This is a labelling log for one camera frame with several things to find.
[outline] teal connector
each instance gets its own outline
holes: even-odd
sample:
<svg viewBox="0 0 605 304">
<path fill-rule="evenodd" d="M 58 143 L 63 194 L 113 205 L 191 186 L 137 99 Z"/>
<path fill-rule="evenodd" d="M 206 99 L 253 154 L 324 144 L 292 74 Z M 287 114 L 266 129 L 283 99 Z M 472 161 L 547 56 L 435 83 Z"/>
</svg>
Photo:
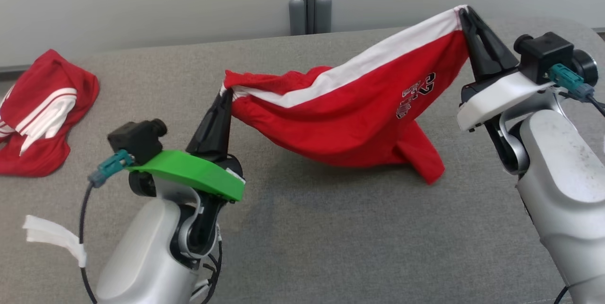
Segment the teal connector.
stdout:
<svg viewBox="0 0 605 304">
<path fill-rule="evenodd" d="M 103 161 L 97 170 L 88 176 L 88 181 L 93 184 L 93 187 L 99 188 L 107 179 L 133 164 L 134 158 L 128 154 L 128 151 L 121 149 L 112 157 Z"/>
<path fill-rule="evenodd" d="M 566 88 L 570 92 L 573 92 L 584 84 L 584 78 L 561 63 L 553 65 L 548 70 L 548 77 L 551 81 Z"/>
</svg>

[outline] green plastic bracket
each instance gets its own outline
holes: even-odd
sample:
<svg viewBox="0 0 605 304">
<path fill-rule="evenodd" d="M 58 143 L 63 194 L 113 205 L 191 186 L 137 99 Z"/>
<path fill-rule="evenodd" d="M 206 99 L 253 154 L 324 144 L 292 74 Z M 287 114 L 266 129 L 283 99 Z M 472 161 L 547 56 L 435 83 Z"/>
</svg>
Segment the green plastic bracket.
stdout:
<svg viewBox="0 0 605 304">
<path fill-rule="evenodd" d="M 246 183 L 208 160 L 179 150 L 164 150 L 143 166 L 126 169 L 157 175 L 225 200 L 242 200 Z"/>
</svg>

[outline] red garment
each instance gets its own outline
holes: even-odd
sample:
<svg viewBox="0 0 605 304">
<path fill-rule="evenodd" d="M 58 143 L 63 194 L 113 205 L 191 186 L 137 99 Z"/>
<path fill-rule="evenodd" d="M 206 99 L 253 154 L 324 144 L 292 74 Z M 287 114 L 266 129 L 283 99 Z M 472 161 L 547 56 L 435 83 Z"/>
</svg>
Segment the red garment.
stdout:
<svg viewBox="0 0 605 304">
<path fill-rule="evenodd" d="M 0 140 L 8 139 L 0 174 L 46 176 L 59 168 L 69 155 L 67 133 L 98 93 L 97 77 L 55 50 L 36 59 L 0 103 Z"/>
<path fill-rule="evenodd" d="M 450 9 L 335 67 L 283 76 L 226 72 L 233 115 L 275 144 L 336 166 L 411 163 L 428 183 L 445 170 L 414 121 L 468 58 Z"/>
</svg>

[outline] white tape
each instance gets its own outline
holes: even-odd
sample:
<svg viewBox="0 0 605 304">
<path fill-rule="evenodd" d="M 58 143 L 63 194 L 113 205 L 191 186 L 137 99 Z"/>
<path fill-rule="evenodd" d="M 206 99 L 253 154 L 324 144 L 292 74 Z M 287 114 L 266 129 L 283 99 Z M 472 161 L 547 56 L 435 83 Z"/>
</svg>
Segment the white tape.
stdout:
<svg viewBox="0 0 605 304">
<path fill-rule="evenodd" d="M 23 228 L 27 230 L 27 241 L 51 243 L 67 250 L 78 260 L 79 267 L 86 267 L 86 251 L 84 244 L 79 243 L 78 237 L 65 227 L 34 216 L 26 216 Z"/>
</svg>

